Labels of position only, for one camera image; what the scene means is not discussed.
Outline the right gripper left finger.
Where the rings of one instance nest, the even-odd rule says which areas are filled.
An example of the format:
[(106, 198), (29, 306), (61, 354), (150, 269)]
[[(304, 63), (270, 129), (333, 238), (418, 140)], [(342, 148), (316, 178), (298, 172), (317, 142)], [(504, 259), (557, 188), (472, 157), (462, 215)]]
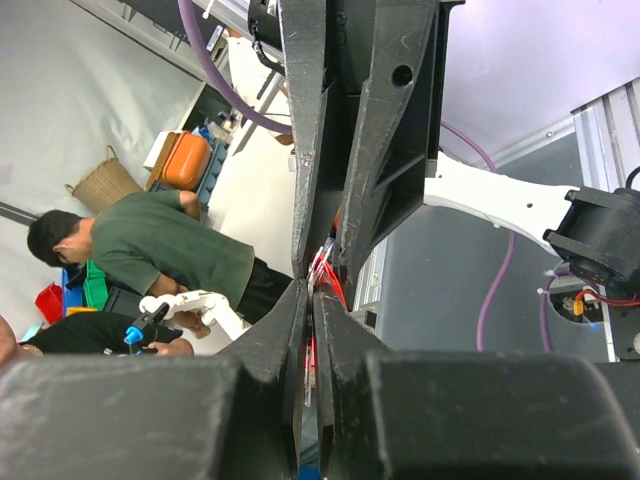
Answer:
[(288, 479), (306, 288), (212, 356), (50, 356), (1, 376), (5, 479)]

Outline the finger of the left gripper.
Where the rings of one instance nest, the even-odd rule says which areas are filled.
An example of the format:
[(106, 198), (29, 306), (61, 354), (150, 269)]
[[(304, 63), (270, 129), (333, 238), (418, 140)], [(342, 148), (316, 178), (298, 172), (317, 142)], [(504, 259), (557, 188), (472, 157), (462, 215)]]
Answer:
[(341, 196), (331, 162), (321, 158), (331, 139), (325, 127), (327, 3), (282, 1), (280, 27), (296, 155), (291, 262), (293, 276), (303, 278), (332, 229)]
[(423, 203), (438, 154), (447, 31), (442, 1), (376, 4), (338, 227), (343, 283)]

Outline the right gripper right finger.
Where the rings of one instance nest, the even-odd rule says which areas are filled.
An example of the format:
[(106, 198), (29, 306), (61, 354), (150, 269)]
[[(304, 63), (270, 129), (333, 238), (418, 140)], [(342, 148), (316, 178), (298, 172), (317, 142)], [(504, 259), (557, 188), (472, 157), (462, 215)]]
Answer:
[(635, 479), (637, 441), (592, 363), (389, 349), (332, 294), (313, 300), (330, 479)]

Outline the red key tag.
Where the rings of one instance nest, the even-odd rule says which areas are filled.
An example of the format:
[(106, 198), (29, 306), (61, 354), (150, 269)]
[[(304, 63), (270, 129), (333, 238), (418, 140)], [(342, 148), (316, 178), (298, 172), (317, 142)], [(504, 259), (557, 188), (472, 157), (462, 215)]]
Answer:
[(328, 285), (331, 290), (337, 295), (338, 299), (345, 304), (345, 296), (343, 292), (343, 288), (340, 284), (337, 274), (335, 273), (330, 260), (327, 262), (325, 266), (325, 272), (320, 280), (320, 282), (316, 285), (316, 288), (321, 285)]

